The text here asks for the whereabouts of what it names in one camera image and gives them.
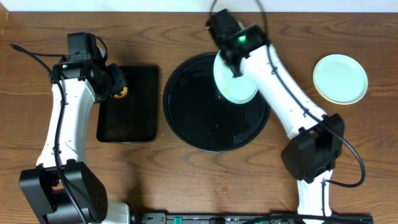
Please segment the wire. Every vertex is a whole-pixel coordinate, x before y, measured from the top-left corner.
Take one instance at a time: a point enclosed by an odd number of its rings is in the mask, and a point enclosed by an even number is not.
[[[29,55],[30,57],[32,57],[34,60],[36,60],[37,62],[39,62],[41,64],[41,66],[44,67],[44,69],[46,69],[46,71],[49,72],[49,74],[51,75],[51,77],[54,79],[55,84],[58,86],[59,90],[60,90],[60,94],[61,94],[61,109],[60,109],[60,116],[58,117],[58,123],[57,123],[57,128],[55,130],[55,139],[54,139],[54,147],[53,147],[53,151],[54,151],[54,158],[55,158],[55,166],[57,168],[57,172],[58,172],[58,176],[61,180],[61,183],[63,185],[63,188],[65,189],[67,195],[69,196],[69,199],[71,200],[73,206],[75,206],[77,212],[79,213],[81,220],[83,221],[84,224],[87,224],[88,222],[86,221],[86,218],[83,214],[83,211],[81,210],[79,204],[77,203],[75,197],[72,194],[72,191],[69,188],[69,185],[67,183],[67,178],[65,177],[65,174],[63,173],[62,169],[61,169],[61,165],[60,165],[60,158],[59,158],[59,154],[60,154],[60,150],[59,150],[59,140],[60,140],[60,133],[61,133],[61,125],[62,125],[62,119],[63,119],[63,115],[65,112],[65,105],[66,105],[66,99],[65,99],[65,93],[63,91],[63,88],[61,86],[60,80],[59,78],[53,73],[53,71],[51,71],[51,69],[43,62],[41,61],[38,57],[36,57],[32,52],[29,52],[28,50],[24,49],[23,47],[12,43],[11,47],[19,52],[25,53],[27,55]]]
[[[326,213],[325,213],[325,187],[326,187],[326,183],[321,182],[322,184],[322,215],[325,217]]]
[[[60,54],[43,54],[43,53],[37,53],[37,52],[31,52],[32,54],[36,56],[43,56],[43,57],[64,57],[65,55],[60,55]]]
[[[27,54],[26,52],[28,52],[26,49],[22,48],[21,46],[19,46],[17,44],[14,44],[14,43],[11,44],[11,47],[14,50],[17,50],[17,51],[25,53],[25,54]],[[65,56],[65,55],[62,55],[62,54],[43,54],[43,53],[37,53],[37,52],[29,52],[29,53],[32,54],[32,55],[43,56],[43,57],[64,57]]]
[[[261,17],[262,17],[262,21],[264,23],[263,25],[264,25],[264,32],[266,33],[267,44],[270,44],[269,36],[268,36],[268,20],[267,20],[266,10],[262,6],[260,0],[255,0],[255,1],[257,2],[257,5],[259,6],[260,11],[261,11]]]
[[[214,9],[214,6],[216,5],[216,3],[217,3],[217,0],[214,0],[213,3],[211,4],[210,10],[209,10],[209,17],[211,17],[213,15],[213,9]]]
[[[101,44],[104,46],[104,48],[105,48],[105,54],[104,54],[104,57],[103,57],[103,61],[104,61],[104,63],[105,63],[106,60],[108,59],[108,48],[106,47],[106,44],[105,44],[105,42],[102,40],[101,37],[95,36],[95,38],[97,38],[97,39],[101,42]]]
[[[363,224],[365,222],[360,222],[356,220],[348,220],[344,218],[335,218],[335,217],[321,217],[318,215],[275,215],[268,216],[262,218],[255,218],[253,220],[249,220],[244,222],[243,224],[256,224],[259,222],[272,221],[272,220],[320,220],[326,221],[328,223],[354,223],[354,224]]]

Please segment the black motor joint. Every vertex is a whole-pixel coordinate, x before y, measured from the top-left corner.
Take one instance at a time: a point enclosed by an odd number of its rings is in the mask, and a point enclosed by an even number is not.
[[[250,52],[268,43],[259,26],[253,25],[243,29],[227,9],[212,15],[206,26],[220,50],[221,58],[231,69],[234,77],[242,76],[242,58],[250,57]]]
[[[344,134],[344,122],[338,114],[326,117],[322,122],[341,136]],[[335,168],[342,145],[339,139],[317,124],[310,129],[300,129],[300,134],[290,140],[281,156],[295,179],[311,184],[314,178]]]
[[[53,73],[64,79],[88,80],[94,89],[95,101],[98,102],[120,94],[127,81],[115,63],[105,65],[108,50],[102,54],[96,39],[99,38],[86,32],[68,34],[69,55],[53,66]]]

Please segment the wood grain surface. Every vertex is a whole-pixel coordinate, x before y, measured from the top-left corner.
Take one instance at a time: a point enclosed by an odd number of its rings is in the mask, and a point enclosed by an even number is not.
[[[37,223],[19,188],[44,146],[52,109],[45,70],[12,50],[16,42],[34,52],[67,53],[67,34],[92,32],[109,49],[108,63],[159,65],[159,130],[156,140],[105,144],[96,140],[99,105],[88,124],[88,165],[111,199],[183,213],[296,211],[295,180],[280,152],[288,139],[275,114],[247,146],[227,153],[194,149],[168,126],[162,93],[170,74],[188,58],[216,47],[205,29],[206,13],[12,12],[0,41],[0,222]],[[235,16],[261,24],[259,14]],[[398,14],[273,13],[270,36],[281,60],[312,100],[339,113],[345,137],[363,158],[368,175],[357,189],[331,186],[331,208],[370,213],[376,223],[398,220]],[[329,54],[355,58],[369,78],[366,96],[353,105],[324,100],[312,83],[315,64]],[[57,58],[44,58],[52,66]],[[356,182],[359,166],[347,149],[334,180]]]

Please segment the black cable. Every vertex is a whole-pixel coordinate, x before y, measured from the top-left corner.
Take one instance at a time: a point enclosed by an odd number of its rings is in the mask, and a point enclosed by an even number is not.
[[[325,213],[325,187],[326,187],[326,183],[321,182],[322,184],[322,215],[325,217],[326,213]]]
[[[65,55],[59,55],[59,54],[43,54],[43,53],[37,53],[37,52],[31,52],[33,55],[36,56],[43,56],[43,57],[64,57]]]
[[[363,224],[364,222],[356,221],[356,220],[348,220],[344,218],[335,218],[335,217],[321,217],[318,215],[275,215],[268,216],[262,218],[255,218],[253,220],[249,220],[244,222],[243,224],[256,224],[259,222],[266,222],[271,220],[319,220],[325,221],[328,223],[354,223],[354,224]]]
[[[81,220],[83,221],[84,224],[87,224],[88,222],[86,221],[86,218],[83,214],[83,211],[81,210],[79,204],[77,203],[75,197],[72,194],[72,191],[69,188],[69,185],[67,184],[67,178],[65,177],[62,169],[61,169],[61,165],[60,165],[60,158],[59,158],[59,154],[60,154],[60,150],[59,150],[59,140],[60,140],[60,133],[61,133],[61,125],[62,125],[62,119],[63,119],[63,115],[65,112],[65,105],[66,105],[66,99],[65,99],[65,93],[63,91],[63,88],[61,86],[60,80],[59,78],[51,71],[51,69],[44,64],[43,61],[41,61],[38,57],[36,57],[32,52],[29,52],[28,50],[24,49],[23,47],[17,45],[17,44],[11,44],[11,47],[19,52],[25,53],[27,55],[29,55],[30,57],[32,57],[34,60],[36,60],[37,62],[39,62],[41,64],[41,66],[43,66],[46,71],[49,72],[49,74],[51,75],[51,77],[54,79],[55,84],[58,86],[59,90],[60,90],[60,94],[61,94],[61,109],[60,109],[60,116],[58,117],[58,123],[57,123],[57,128],[55,130],[55,139],[54,139],[54,147],[53,147],[53,151],[54,151],[54,158],[55,158],[55,166],[57,168],[57,172],[58,172],[58,176],[61,180],[61,183],[63,185],[63,188],[65,189],[67,195],[69,196],[69,199],[71,200],[72,204],[75,206],[77,212],[79,213]]]
[[[214,9],[214,6],[216,5],[216,3],[217,3],[217,0],[214,0],[213,3],[211,4],[210,10],[209,10],[209,17],[211,17],[213,15],[213,9]]]
[[[104,57],[103,57],[103,61],[104,61],[104,63],[105,63],[106,60],[108,59],[108,48],[106,47],[106,44],[105,44],[105,42],[102,40],[101,37],[95,36],[95,38],[97,38],[97,39],[101,42],[101,44],[104,46],[104,48],[105,48],[105,54],[104,54]]]
[[[264,32],[266,33],[266,40],[267,40],[267,44],[270,43],[269,41],[269,36],[268,36],[268,20],[267,20],[267,15],[266,15],[266,10],[264,9],[264,7],[262,6],[260,0],[255,0],[257,2],[257,5],[260,8],[261,11],[261,17],[262,17],[262,21],[263,21],[263,25],[264,25]]]

